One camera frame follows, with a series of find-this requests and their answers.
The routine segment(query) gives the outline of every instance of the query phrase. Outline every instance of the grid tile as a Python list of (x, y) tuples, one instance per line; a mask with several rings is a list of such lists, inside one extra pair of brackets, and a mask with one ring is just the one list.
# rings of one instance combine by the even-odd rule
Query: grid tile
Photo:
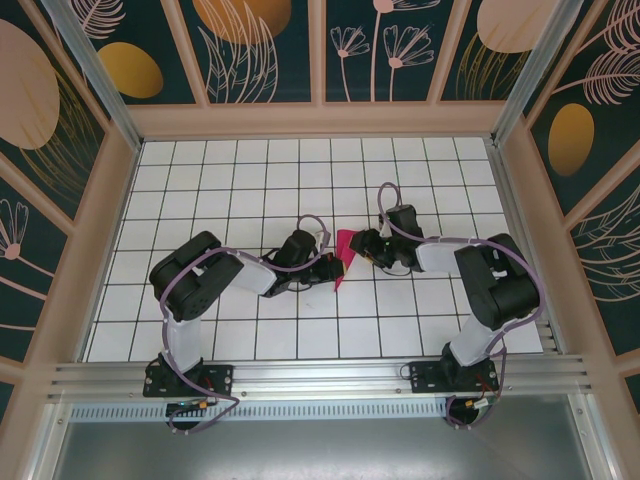
[[(145, 144), (86, 358), (157, 354), (162, 318), (149, 271), (190, 237), (208, 230), (259, 255), (282, 245), (299, 213), (312, 213), (330, 230), (333, 251), (337, 230), (378, 228), (378, 187), (386, 181), (401, 185), (427, 237), (507, 231), (481, 139)], [(393, 190), (383, 192), (384, 208), (395, 200)], [(301, 228), (318, 231), (312, 219)], [(391, 273), (407, 269), (397, 264)], [(438, 355), (469, 311), (459, 278), (392, 277), (356, 256), (337, 293), (324, 284), (267, 299), (229, 287), (203, 315), (200, 347), (216, 361)], [(507, 343), (514, 352), (541, 350), (535, 326), (510, 333)]]

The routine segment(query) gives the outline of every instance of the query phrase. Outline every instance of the beige circle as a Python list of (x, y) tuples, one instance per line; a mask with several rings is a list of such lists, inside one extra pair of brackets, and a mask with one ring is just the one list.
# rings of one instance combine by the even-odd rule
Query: beige circle
[(549, 132), (549, 162), (568, 177), (580, 170), (593, 145), (595, 126), (589, 110), (577, 103), (560, 109)]
[(521, 53), (531, 50), (557, 0), (484, 0), (478, 10), (478, 36), (490, 50)]
[[(261, 18), (269, 28), (271, 36), (282, 31), (291, 19), (291, 0), (193, 0), (193, 6), (209, 30), (227, 42), (247, 44), (250, 22), (245, 3), (256, 19)], [(229, 15), (229, 9), (235, 9), (237, 17)], [(242, 26), (245, 35), (232, 34), (232, 25)], [(251, 43), (258, 43), (253, 37)]]
[(0, 137), (33, 150), (49, 141), (58, 125), (60, 93), (40, 46), (0, 19)]
[(162, 90), (160, 67), (135, 45), (114, 42), (98, 51), (98, 56), (120, 93), (133, 98), (150, 98)]

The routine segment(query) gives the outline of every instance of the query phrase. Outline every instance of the purple cable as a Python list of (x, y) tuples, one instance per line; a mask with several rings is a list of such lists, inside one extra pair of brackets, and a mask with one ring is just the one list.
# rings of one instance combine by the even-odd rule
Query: purple cable
[(202, 393), (206, 397), (213, 397), (213, 398), (216, 398), (218, 400), (228, 400), (230, 402), (233, 402), (230, 406), (225, 408), (222, 412), (220, 412), (218, 415), (213, 417), (211, 420), (208, 420), (205, 423), (200, 423), (200, 424), (196, 425), (195, 427), (191, 428), (190, 430), (178, 430), (173, 425), (173, 419), (175, 418), (175, 416), (177, 414), (179, 414), (181, 412), (180, 410), (175, 411), (169, 417), (169, 426), (171, 427), (173, 433), (180, 433), (182, 435), (189, 435), (190, 433), (198, 433), (198, 432), (201, 432), (203, 430), (206, 430), (211, 425), (216, 423), (220, 418), (222, 418), (227, 413), (229, 413), (231, 410), (233, 410), (235, 407), (237, 407), (238, 404), (240, 403), (240, 399), (238, 399), (236, 397), (222, 395), (220, 393), (215, 393), (215, 392), (212, 392), (210, 390), (207, 390), (207, 389), (201, 387), (200, 385), (198, 385), (198, 384), (192, 382), (191, 380), (189, 380), (180, 371), (180, 369), (178, 368), (178, 365), (176, 364), (175, 358), (173, 358), (171, 350), (169, 349), (169, 315), (170, 315), (170, 312), (169, 312), (169, 310), (167, 310), (167, 297), (169, 296), (169, 293), (171, 293), (171, 290), (173, 290), (173, 288), (177, 285), (177, 283), (180, 280), (182, 280), (197, 265), (202, 263), (207, 258), (209, 258), (209, 257), (211, 257), (213, 255), (216, 255), (218, 253), (228, 253), (229, 255), (237, 255), (239, 257), (244, 257), (244, 258), (247, 258), (247, 259), (252, 260), (254, 262), (258, 262), (261, 265), (264, 265), (265, 267), (267, 267), (267, 268), (269, 268), (271, 270), (275, 270), (275, 271), (278, 271), (278, 272), (284, 272), (284, 273), (298, 272), (300, 270), (304, 270), (305, 268), (310, 267), (315, 262), (317, 262), (320, 259), (320, 257), (322, 256), (322, 254), (324, 253), (324, 250), (325, 250), (327, 244), (329, 243), (329, 238), (331, 237), (331, 234), (327, 230), (327, 227), (325, 226), (324, 222), (320, 219), (320, 217), (317, 217), (315, 215), (310, 215), (310, 214), (302, 215), (298, 219), (298, 223), (296, 225), (296, 228), (300, 228), (300, 223), (305, 218), (312, 218), (312, 219), (316, 220), (320, 224), (320, 226), (322, 227), (322, 243), (320, 245), (320, 249), (318, 250), (318, 253), (311, 260), (309, 260), (307, 263), (305, 263), (303, 265), (300, 265), (298, 267), (278, 267), (276, 265), (271, 265), (269, 262), (263, 260), (262, 258), (255, 257), (255, 256), (253, 256), (253, 255), (251, 255), (249, 253), (246, 253), (246, 252), (243, 252), (243, 251), (240, 251), (240, 250), (236, 250), (235, 248), (218, 247), (218, 248), (214, 248), (212, 250), (209, 250), (206, 253), (203, 253), (198, 258), (196, 258), (193, 262), (191, 262), (189, 265), (187, 265), (178, 275), (176, 275), (176, 277), (173, 280), (171, 280), (171, 282), (169, 282), (169, 285), (167, 285), (167, 288), (165, 288), (164, 292), (162, 292), (162, 295), (160, 296), (160, 311), (162, 312), (162, 316), (163, 316), (163, 319), (164, 319), (163, 322), (162, 322), (162, 344), (163, 344), (163, 347), (164, 347), (164, 354), (165, 354), (165, 359), (167, 360), (167, 363), (169, 364), (171, 369), (174, 371), (174, 373), (176, 375), (178, 375), (178, 378), (180, 378), (180, 380), (182, 380), (186, 385), (190, 386), (192, 389)]
[[(402, 231), (400, 228), (396, 227), (393, 223), (391, 223), (391, 221), (389, 220), (389, 216), (387, 215), (385, 209), (382, 207), (382, 192), (387, 187), (392, 188), (396, 192), (396, 207), (399, 206), (399, 205), (402, 205), (402, 195), (400, 193), (400, 188), (398, 188), (397, 185), (395, 185), (395, 184), (393, 184), (391, 182), (383, 183), (380, 186), (380, 189), (378, 190), (378, 209), (380, 210), (380, 216), (382, 217), (382, 220), (384, 221), (384, 223), (387, 224), (391, 230), (395, 231), (396, 233), (399, 233), (400, 235), (402, 235), (405, 238), (408, 238), (409, 240), (413, 240), (413, 241), (420, 242), (420, 243), (459, 243), (459, 244), (463, 244), (463, 245), (467, 245), (467, 244), (486, 245), (488, 247), (491, 247), (491, 248), (494, 248), (496, 250), (499, 250), (502, 253), (504, 253), (505, 255), (511, 257), (522, 268), (524, 268), (524, 270), (527, 272), (527, 274), (529, 275), (531, 280), (533, 280), (533, 283), (535, 284), (536, 289), (538, 290), (538, 296), (540, 297), (540, 304), (538, 305), (538, 308), (536, 309), (536, 311), (533, 312), (533, 315), (531, 315), (528, 318), (525, 318), (521, 322), (514, 322), (511, 325), (508, 325), (507, 327), (505, 327), (504, 330), (502, 332), (500, 332), (498, 335), (496, 335), (496, 337), (489, 343), (489, 345), (485, 349), (485, 353), (490, 357), (502, 354), (502, 371), (500, 372), (500, 385), (499, 385), (499, 390), (498, 390), (498, 395), (500, 395), (502, 393), (502, 386), (503, 386), (503, 383), (504, 383), (504, 373), (505, 373), (505, 366), (506, 366), (506, 362), (507, 362), (507, 347), (506, 346), (503, 347), (499, 352), (497, 352), (494, 355), (491, 354), (491, 350), (493, 350), (493, 347), (495, 347), (496, 344), (500, 340), (503, 340), (504, 336), (507, 333), (509, 333), (511, 330), (513, 330), (515, 328), (518, 328), (518, 327), (522, 327), (523, 325), (527, 325), (528, 323), (534, 322), (535, 320), (540, 318), (540, 316), (542, 315), (542, 312), (544, 311), (544, 309), (546, 307), (546, 304), (547, 304), (547, 301), (546, 301), (546, 298), (545, 298), (544, 286), (542, 285), (542, 281), (540, 280), (540, 278), (536, 274), (535, 270), (533, 268), (531, 268), (529, 266), (529, 264), (522, 257), (520, 257), (520, 255), (518, 255), (515, 252), (513, 252), (512, 250), (509, 250), (508, 248), (500, 245), (499, 243), (492, 242), (491, 240), (484, 240), (484, 239), (481, 239), (481, 238), (457, 238), (457, 237), (423, 238), (423, 237), (418, 237), (418, 236), (411, 235), (411, 234), (409, 234), (407, 232)], [(451, 415), (449, 414), (449, 411), (451, 409), (451, 404), (453, 403), (453, 401), (455, 399), (456, 399), (455, 395), (453, 397), (449, 397), (447, 399), (447, 405), (446, 405), (446, 409), (445, 409), (445, 414), (446, 414), (445, 419), (446, 419), (447, 423), (449, 423), (449, 425), (460, 426), (462, 423), (459, 422), (458, 420), (456, 420), (455, 418), (451, 417)], [(492, 410), (493, 410), (493, 406), (491, 406), (489, 408), (489, 411), (487, 413), (485, 413), (485, 415), (480, 420), (478, 420), (474, 425), (478, 426), (478, 425), (482, 424), (489, 417), (490, 412)]]

